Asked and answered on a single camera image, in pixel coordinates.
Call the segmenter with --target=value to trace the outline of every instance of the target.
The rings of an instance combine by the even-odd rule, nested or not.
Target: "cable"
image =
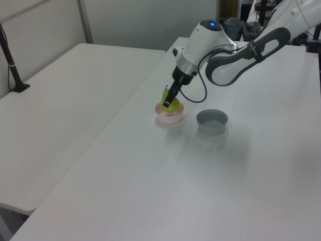
[[[233,50],[222,49],[222,50],[220,50],[220,51],[218,51],[218,52],[217,52],[217,50],[212,50],[211,52],[209,52],[208,54],[206,54],[206,55],[201,59],[201,61],[199,62],[198,66],[197,66],[197,72],[198,72],[198,74],[200,75],[201,81],[202,81],[202,83],[203,83],[203,85],[204,85],[205,97],[204,97],[202,100],[199,100],[199,101],[192,100],[192,99],[189,99],[188,97],[186,97],[186,95],[184,95],[184,93],[182,92],[182,89],[180,89],[180,93],[182,94],[182,96],[184,96],[185,99],[187,99],[187,100],[189,100],[190,102],[193,102],[193,103],[202,103],[202,102],[204,102],[204,100],[206,100],[206,98],[207,98],[207,87],[206,87],[205,81],[204,81],[204,79],[203,79],[203,77],[202,77],[202,75],[201,75],[201,72],[200,72],[200,66],[201,66],[201,63],[203,62],[203,60],[206,59],[207,56],[209,56],[209,55],[211,55],[211,54],[213,54],[213,53],[215,53],[215,52],[217,52],[217,53],[215,53],[214,55],[217,55],[217,54],[222,53],[222,52],[231,54],[232,52],[238,51],[238,50],[240,50],[240,49],[241,49],[241,48],[233,49]]]
[[[8,88],[9,88],[9,92],[11,92],[11,89],[10,89],[10,68],[8,66]]]
[[[254,12],[252,12],[247,18],[249,18],[253,13],[255,13],[256,11],[254,10]]]
[[[204,85],[205,97],[204,97],[202,100],[199,100],[199,101],[192,100],[192,99],[189,99],[188,97],[186,97],[186,95],[184,95],[184,93],[182,92],[182,89],[180,89],[180,92],[181,92],[182,96],[184,96],[184,98],[187,99],[187,100],[189,100],[190,102],[193,102],[193,103],[202,103],[202,102],[203,102],[204,100],[206,100],[206,98],[207,98],[207,88],[206,88],[206,84],[205,84],[205,82],[204,82],[204,80],[203,80],[203,78],[202,78],[201,72],[200,72],[200,65],[201,65],[202,61],[203,61],[207,56],[209,56],[209,55],[212,54],[212,53],[213,53],[213,51],[211,51],[210,53],[208,53],[207,55],[205,55],[205,56],[201,59],[201,61],[199,62],[198,66],[197,66],[197,72],[199,73],[200,78],[201,78],[201,81],[202,81],[202,83],[203,83],[203,85]]]

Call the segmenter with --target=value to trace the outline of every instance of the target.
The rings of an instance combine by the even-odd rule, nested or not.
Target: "white table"
[[[317,55],[285,46],[229,87],[207,81],[204,103],[179,96],[183,120],[162,125],[175,64],[169,49],[12,241],[319,240]],[[200,79],[184,92],[201,99]],[[223,134],[198,131],[207,108],[229,116]]]
[[[164,51],[80,44],[0,100],[0,206],[31,214]]]

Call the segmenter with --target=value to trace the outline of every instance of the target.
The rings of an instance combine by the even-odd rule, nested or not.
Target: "wall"
[[[93,43],[168,50],[204,19],[218,21],[218,0],[83,0]]]
[[[76,0],[50,0],[2,26],[22,81],[77,44],[85,43]],[[0,98],[8,92],[7,62],[0,50]]]

